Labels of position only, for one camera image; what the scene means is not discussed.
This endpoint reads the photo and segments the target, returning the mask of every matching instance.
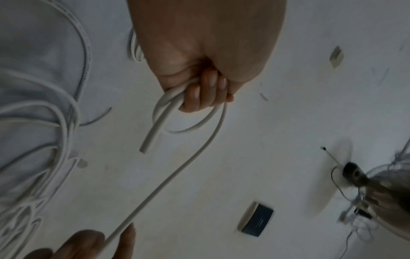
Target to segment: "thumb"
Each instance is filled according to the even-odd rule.
[[[131,223],[120,235],[117,250],[112,259],[131,259],[135,245],[135,228]]]

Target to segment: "fingernail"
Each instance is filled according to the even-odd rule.
[[[225,88],[226,88],[226,78],[223,78],[222,80],[218,80],[218,88],[220,90],[225,90]]]
[[[210,71],[207,76],[207,80],[208,80],[209,87],[215,87],[217,84],[217,80],[218,80],[218,71],[217,70]]]
[[[201,88],[198,86],[195,88],[195,90],[193,91],[193,97],[195,99],[199,99],[199,94],[200,94]]]

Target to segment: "black wire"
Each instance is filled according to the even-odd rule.
[[[347,252],[347,249],[349,248],[349,238],[352,236],[352,234],[353,234],[353,231],[350,231],[350,234],[347,235],[347,238],[346,238],[346,249],[345,249],[345,251],[342,253],[342,256],[339,257],[339,259],[342,259],[342,258],[345,256],[345,254],[346,254],[346,252]]]
[[[333,172],[336,170],[336,168],[338,168],[339,166],[335,166],[333,169],[332,169],[332,172],[330,173],[330,178],[332,179],[332,182],[333,182],[333,184],[336,186],[336,188],[338,188],[339,189],[339,192],[343,195],[343,197],[346,199],[346,200],[348,200],[350,203],[353,203],[353,201],[351,201],[350,199],[348,199],[346,196],[345,196],[345,194],[342,192],[342,189],[337,185],[337,183],[333,180]]]

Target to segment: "white floor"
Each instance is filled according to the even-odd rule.
[[[150,154],[139,153],[161,90],[145,64],[127,59],[125,4],[97,4],[93,14],[107,17],[101,28],[87,16],[91,2],[71,3],[96,45],[88,100],[99,103],[93,94],[100,88],[125,94],[99,125],[79,133],[79,149],[84,139],[92,143],[89,165],[50,202],[23,253],[56,249],[84,228],[108,235],[216,125],[214,119],[186,136],[163,135]],[[404,0],[290,1],[273,56],[238,93],[217,140],[135,220],[134,258],[338,258],[350,229],[336,220],[347,201],[337,194],[325,198],[319,214],[309,210],[318,179],[331,168],[319,147],[351,142],[353,161],[367,171],[387,163],[410,137],[409,8]],[[114,32],[116,22],[121,32]],[[333,69],[329,56],[337,45],[345,59]],[[200,116],[179,115],[175,124]],[[236,230],[252,201],[275,209],[259,238]]]

